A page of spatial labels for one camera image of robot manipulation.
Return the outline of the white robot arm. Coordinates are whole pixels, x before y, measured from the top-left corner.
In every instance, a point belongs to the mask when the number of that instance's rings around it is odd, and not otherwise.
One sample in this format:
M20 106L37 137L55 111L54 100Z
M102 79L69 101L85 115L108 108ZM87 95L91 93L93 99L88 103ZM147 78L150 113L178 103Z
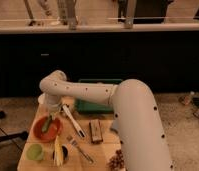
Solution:
M50 109L58 107L64 96L111 107L127 171L174 171L154 95L142 81L73 83L56 70L43 78L39 87L43 104Z

